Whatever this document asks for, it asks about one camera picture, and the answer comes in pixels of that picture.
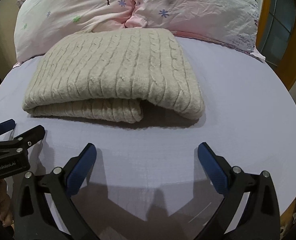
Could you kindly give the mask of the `left hand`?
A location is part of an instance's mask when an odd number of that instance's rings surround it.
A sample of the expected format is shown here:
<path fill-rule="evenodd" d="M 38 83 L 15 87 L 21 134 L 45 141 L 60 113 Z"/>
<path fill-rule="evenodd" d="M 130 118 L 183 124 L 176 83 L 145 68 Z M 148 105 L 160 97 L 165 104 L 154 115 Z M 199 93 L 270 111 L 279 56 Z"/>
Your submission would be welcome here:
<path fill-rule="evenodd" d="M 0 221 L 4 228 L 13 224 L 11 198 L 7 194 L 7 184 L 4 179 L 0 180 Z"/>

